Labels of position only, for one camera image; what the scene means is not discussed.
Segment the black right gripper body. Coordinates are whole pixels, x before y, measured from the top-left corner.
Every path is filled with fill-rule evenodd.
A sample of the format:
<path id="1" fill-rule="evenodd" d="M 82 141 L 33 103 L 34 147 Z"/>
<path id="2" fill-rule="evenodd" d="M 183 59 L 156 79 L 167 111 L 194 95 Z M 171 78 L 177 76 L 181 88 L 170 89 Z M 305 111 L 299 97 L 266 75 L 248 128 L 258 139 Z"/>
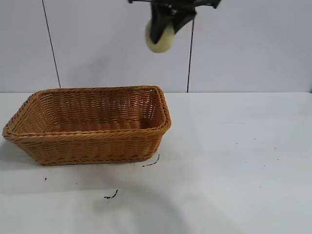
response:
<path id="1" fill-rule="evenodd" d="M 159 11 L 164 11 L 165 14 L 172 14 L 172 10 L 174 14 L 179 11 L 185 10 L 194 10 L 199 6 L 209 6 L 214 9 L 218 7 L 221 0 L 128 0 L 130 4 L 134 2 L 148 2 L 151 7 L 152 15 Z"/>

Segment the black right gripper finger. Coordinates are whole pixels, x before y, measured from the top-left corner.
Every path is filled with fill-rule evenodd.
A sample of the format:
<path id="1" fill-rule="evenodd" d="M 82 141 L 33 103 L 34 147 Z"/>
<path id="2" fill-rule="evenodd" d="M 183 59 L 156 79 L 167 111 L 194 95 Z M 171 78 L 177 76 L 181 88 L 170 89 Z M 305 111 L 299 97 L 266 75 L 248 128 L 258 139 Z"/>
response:
<path id="1" fill-rule="evenodd" d="M 151 29 L 150 38 L 153 44 L 157 44 L 166 28 L 171 22 L 172 12 L 167 4 L 151 3 Z"/>
<path id="2" fill-rule="evenodd" d="M 194 20 L 196 17 L 196 11 L 180 11 L 173 15 L 172 25 L 175 34 L 178 33 L 187 23 Z"/>

